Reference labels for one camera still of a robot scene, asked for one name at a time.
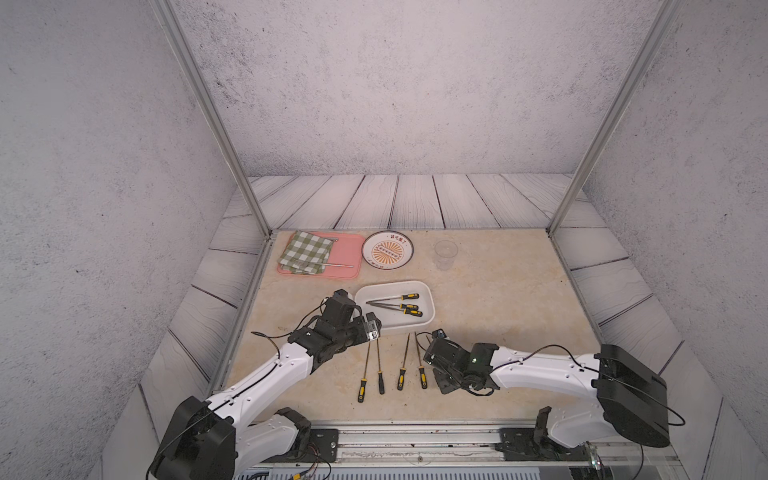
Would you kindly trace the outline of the white plastic storage box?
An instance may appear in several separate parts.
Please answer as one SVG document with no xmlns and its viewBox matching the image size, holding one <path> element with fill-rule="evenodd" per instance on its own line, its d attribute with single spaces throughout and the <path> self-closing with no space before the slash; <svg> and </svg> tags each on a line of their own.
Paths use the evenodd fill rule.
<svg viewBox="0 0 768 480">
<path fill-rule="evenodd" d="M 404 315 L 400 311 L 381 309 L 367 305 L 367 301 L 376 298 L 392 297 L 409 293 L 419 293 L 416 300 L 389 300 L 384 303 L 414 304 L 423 312 L 420 318 Z M 361 306 L 363 312 L 373 312 L 382 323 L 381 335 L 395 335 L 416 332 L 428 326 L 435 318 L 436 308 L 431 289 L 421 281 L 410 280 L 394 283 L 367 285 L 357 291 L 354 301 Z"/>
</svg>

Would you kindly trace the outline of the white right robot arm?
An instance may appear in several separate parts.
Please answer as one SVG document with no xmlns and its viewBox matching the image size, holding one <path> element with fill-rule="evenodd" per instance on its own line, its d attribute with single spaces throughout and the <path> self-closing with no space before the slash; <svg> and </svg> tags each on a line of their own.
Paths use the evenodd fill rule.
<svg viewBox="0 0 768 480">
<path fill-rule="evenodd" d="M 424 353 L 440 391 L 463 390 L 491 396 L 502 389 L 546 390 L 575 398 L 563 408 L 540 409 L 536 442 L 574 449 L 587 442 L 621 436 L 640 446 L 670 445 L 670 410 L 665 380 L 617 345 L 595 354 L 557 355 L 544 346 L 521 352 L 492 343 L 465 350 L 436 330 Z"/>
</svg>

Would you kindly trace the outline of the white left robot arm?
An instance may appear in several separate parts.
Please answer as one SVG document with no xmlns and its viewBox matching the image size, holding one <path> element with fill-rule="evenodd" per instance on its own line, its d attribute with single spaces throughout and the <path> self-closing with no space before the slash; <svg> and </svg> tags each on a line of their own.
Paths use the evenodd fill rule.
<svg viewBox="0 0 768 480">
<path fill-rule="evenodd" d="M 302 457 L 311 423 L 291 408 L 258 422 L 293 385 L 348 348 L 379 338 L 382 323 L 340 289 L 285 334 L 276 354 L 233 386 L 174 411 L 145 474 L 154 479 L 234 479 L 273 457 Z"/>
</svg>

